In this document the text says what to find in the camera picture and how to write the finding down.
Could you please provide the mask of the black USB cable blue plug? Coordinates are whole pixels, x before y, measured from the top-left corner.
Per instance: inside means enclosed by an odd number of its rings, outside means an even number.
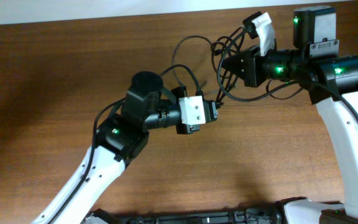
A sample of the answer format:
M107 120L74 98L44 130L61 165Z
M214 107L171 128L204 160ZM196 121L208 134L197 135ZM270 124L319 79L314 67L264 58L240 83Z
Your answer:
M216 108L224 105L223 99L236 87L239 77L232 71L231 57L241 51L245 35L244 25L238 27L231 35L223 35L211 44L211 61L215 73L219 73L220 88L215 100Z

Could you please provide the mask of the black cable small plug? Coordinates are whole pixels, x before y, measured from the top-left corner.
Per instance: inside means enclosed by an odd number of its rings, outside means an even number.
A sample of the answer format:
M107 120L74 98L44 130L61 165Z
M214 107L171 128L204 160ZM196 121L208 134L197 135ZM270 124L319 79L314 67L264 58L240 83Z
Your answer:
M200 89L213 85L217 64L226 45L217 40L210 41L200 35L191 35L182 39L175 47L171 64L186 65L194 74Z

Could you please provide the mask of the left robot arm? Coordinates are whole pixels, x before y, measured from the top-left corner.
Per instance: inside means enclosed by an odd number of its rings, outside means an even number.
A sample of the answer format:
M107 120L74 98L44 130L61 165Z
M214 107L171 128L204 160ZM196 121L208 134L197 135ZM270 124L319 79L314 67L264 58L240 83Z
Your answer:
M216 121L215 101L185 86L168 90L160 75L136 73L125 98L106 107L108 117L94 122L93 139L81 164L34 223L81 223L101 194L125 171L149 140L151 129L174 126L192 134Z

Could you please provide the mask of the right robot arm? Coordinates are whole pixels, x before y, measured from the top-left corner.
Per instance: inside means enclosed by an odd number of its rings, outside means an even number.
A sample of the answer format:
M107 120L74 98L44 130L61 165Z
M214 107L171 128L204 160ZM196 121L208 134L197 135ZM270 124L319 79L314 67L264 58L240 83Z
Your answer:
M328 130L339 164L344 202L326 204L306 197L277 202L276 223L358 223L358 55L339 56L336 10L311 6L293 13L292 50L277 49L268 14L244 19L241 32L230 38L216 68L220 90L230 88L227 73L258 87L279 80L282 88L299 85L308 92Z

